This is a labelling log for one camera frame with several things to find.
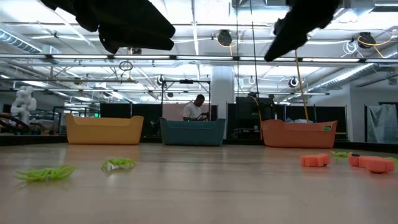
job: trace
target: orange foam block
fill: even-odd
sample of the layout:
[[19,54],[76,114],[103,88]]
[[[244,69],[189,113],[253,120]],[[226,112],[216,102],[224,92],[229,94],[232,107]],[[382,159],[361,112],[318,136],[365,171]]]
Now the orange foam block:
[[328,154],[318,154],[318,155],[304,155],[301,156],[301,166],[302,167],[323,167],[329,164]]
[[392,172],[395,169],[394,161],[377,156],[350,156],[349,163],[375,173]]

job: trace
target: floor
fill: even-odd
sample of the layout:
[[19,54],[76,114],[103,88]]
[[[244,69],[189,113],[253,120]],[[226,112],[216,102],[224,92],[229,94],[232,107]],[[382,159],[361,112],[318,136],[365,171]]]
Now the floor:
[[[372,174],[346,159],[300,167],[301,154],[319,152],[328,150],[0,147],[0,223],[397,223],[396,172]],[[112,157],[130,157],[138,166],[107,176],[101,165]],[[60,164],[79,169],[60,182],[13,178],[16,169]]]

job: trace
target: white column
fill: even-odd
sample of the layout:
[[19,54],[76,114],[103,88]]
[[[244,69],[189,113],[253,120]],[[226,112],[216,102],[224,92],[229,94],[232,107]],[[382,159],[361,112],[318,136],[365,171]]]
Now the white column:
[[227,104],[234,103],[235,74],[232,66],[214,66],[211,75],[211,105],[217,105],[218,118],[227,118]]

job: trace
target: person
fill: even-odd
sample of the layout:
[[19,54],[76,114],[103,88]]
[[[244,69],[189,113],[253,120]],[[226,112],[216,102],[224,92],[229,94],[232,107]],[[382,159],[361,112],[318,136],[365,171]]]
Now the person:
[[208,119],[209,113],[202,113],[200,107],[205,102],[205,96],[199,94],[194,102],[184,107],[184,121],[204,121]]

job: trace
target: green plastic toy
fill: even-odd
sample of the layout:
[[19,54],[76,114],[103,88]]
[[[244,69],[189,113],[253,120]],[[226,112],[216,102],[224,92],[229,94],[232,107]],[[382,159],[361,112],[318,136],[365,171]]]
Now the green plastic toy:
[[352,155],[353,152],[336,152],[336,151],[330,151],[335,157],[339,158],[347,158],[350,155]]
[[45,180],[62,180],[69,177],[77,168],[67,165],[62,165],[56,168],[45,168],[36,170],[30,168],[28,171],[16,170],[20,175],[16,175],[15,178],[27,181],[45,181]]
[[104,162],[102,165],[102,170],[103,171],[112,171],[115,169],[132,169],[136,166],[137,164],[129,158],[119,158],[119,159],[108,159],[107,161]]
[[394,157],[388,157],[387,159],[390,159],[390,160],[394,161],[395,164],[398,164],[398,159],[396,159]]

